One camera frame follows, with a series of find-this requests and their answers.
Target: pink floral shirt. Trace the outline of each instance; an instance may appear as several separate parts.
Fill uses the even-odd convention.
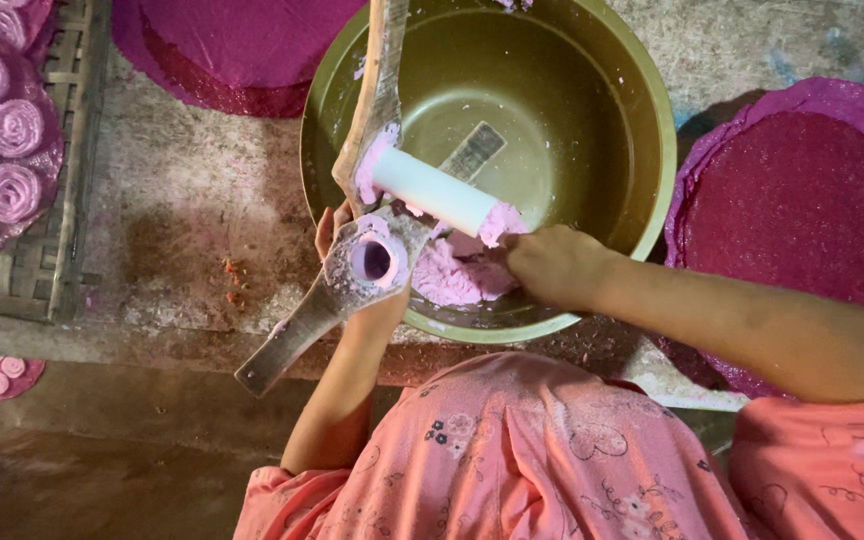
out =
[[[757,399],[728,469],[654,400],[504,352],[406,389],[351,470],[256,470],[235,538],[864,538],[864,403]]]

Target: pink dough scrap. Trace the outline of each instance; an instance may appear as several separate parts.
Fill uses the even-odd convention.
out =
[[[519,283],[509,273],[505,261],[488,251],[488,238],[500,245],[499,237],[508,233],[528,233],[519,211],[508,202],[498,202],[489,212],[491,221],[473,238],[456,230],[448,238],[438,238],[418,255],[412,275],[412,287],[430,302],[440,306],[475,304],[496,300],[517,288]]]
[[[509,233],[521,235],[529,228],[522,222],[522,216],[509,202],[496,202],[488,211],[486,220],[479,226],[479,238],[489,248],[498,247],[499,237]]]
[[[378,201],[378,192],[373,183],[373,169],[378,165],[382,153],[389,148],[395,148],[399,142],[399,124],[390,123],[379,131],[375,140],[368,145],[366,154],[359,161],[359,168],[355,170],[355,187],[359,189],[359,197],[362,202],[370,205]]]
[[[382,237],[389,237],[389,222],[378,215],[367,213],[366,215],[356,219],[355,223],[359,225],[360,231],[364,232],[366,229],[372,229]]]

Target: hole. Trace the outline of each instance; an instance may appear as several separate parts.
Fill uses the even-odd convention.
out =
[[[360,280],[376,282],[392,267],[392,256],[377,241],[366,241],[352,248],[352,272]]]

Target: wooden handle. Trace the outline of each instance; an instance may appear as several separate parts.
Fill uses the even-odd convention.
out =
[[[351,203],[355,217],[372,210],[359,196],[355,171],[376,135],[390,122],[399,122],[402,116],[399,64],[408,12],[409,0],[371,0],[369,5],[362,89],[348,135],[332,166],[332,177]]]

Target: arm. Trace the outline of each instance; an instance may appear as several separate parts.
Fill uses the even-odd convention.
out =
[[[332,232],[351,219],[345,208],[344,204],[336,210],[334,218],[327,209],[318,222],[316,248],[322,259],[329,252]],[[298,475],[353,467],[369,441],[379,362],[402,322],[408,300],[406,289],[348,318],[342,339],[285,445],[283,469]]]
[[[547,304],[676,339],[808,401],[864,401],[864,307],[636,262],[564,226],[513,237],[509,266]]]

